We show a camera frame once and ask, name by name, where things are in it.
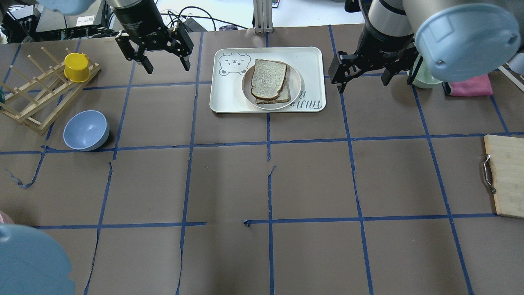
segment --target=white tray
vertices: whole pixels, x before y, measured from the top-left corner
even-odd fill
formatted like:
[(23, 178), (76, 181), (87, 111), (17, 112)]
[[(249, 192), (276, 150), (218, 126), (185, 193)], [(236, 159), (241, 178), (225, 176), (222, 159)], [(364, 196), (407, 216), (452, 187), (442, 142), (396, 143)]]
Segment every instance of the white tray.
[[(263, 110), (247, 101), (242, 77), (255, 59), (282, 61), (297, 70), (302, 88), (294, 103), (278, 110)], [(209, 107), (216, 113), (319, 112), (325, 104), (322, 53), (316, 47), (228, 48), (215, 54)]]

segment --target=white floor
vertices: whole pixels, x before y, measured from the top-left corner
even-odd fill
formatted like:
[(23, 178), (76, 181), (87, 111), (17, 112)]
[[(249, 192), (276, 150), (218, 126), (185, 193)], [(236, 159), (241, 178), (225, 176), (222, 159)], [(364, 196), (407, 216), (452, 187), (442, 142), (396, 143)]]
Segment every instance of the white floor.
[[(157, 7), (162, 13), (168, 9), (180, 12), (186, 6), (205, 9), (213, 18), (225, 20), (247, 28), (252, 27), (253, 0), (158, 0)], [(189, 8), (184, 14), (206, 16), (198, 9)], [(278, 8), (272, 9), (274, 27), (305, 27), (338, 24), (361, 24), (362, 13), (347, 13), (344, 3), (333, 0), (280, 0)], [(213, 23), (208, 19), (197, 19), (206, 30), (213, 30)], [(217, 29), (223, 23), (217, 22)]]

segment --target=bread slice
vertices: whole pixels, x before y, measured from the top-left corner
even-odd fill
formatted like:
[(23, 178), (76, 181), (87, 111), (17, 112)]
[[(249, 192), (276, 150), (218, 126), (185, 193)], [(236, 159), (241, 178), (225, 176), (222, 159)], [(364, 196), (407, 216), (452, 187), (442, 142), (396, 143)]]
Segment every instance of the bread slice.
[(288, 82), (284, 79), (284, 84), (282, 86), (282, 92), (276, 99), (273, 99), (273, 100), (257, 99), (256, 103), (257, 104), (283, 103), (283, 102), (289, 102), (290, 99), (291, 99), (291, 96), (289, 95)]
[(282, 92), (287, 69), (283, 62), (256, 59), (251, 94), (260, 100), (277, 99)]

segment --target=cartoon bear print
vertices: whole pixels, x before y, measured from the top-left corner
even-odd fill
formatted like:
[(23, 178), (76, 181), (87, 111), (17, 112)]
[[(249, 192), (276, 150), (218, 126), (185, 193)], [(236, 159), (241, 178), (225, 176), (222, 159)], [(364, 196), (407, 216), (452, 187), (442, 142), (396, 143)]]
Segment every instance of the cartoon bear print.
[(246, 54), (223, 54), (219, 58), (220, 64), (220, 75), (226, 76), (229, 73), (239, 73), (243, 76), (248, 68), (249, 63), (251, 62), (251, 57)]

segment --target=dark teal object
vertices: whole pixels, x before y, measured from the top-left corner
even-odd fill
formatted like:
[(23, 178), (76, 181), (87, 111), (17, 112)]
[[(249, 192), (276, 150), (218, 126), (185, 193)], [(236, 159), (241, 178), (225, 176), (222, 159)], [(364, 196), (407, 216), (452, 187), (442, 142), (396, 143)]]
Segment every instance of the dark teal object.
[(69, 258), (41, 230), (0, 224), (0, 294), (74, 295)]

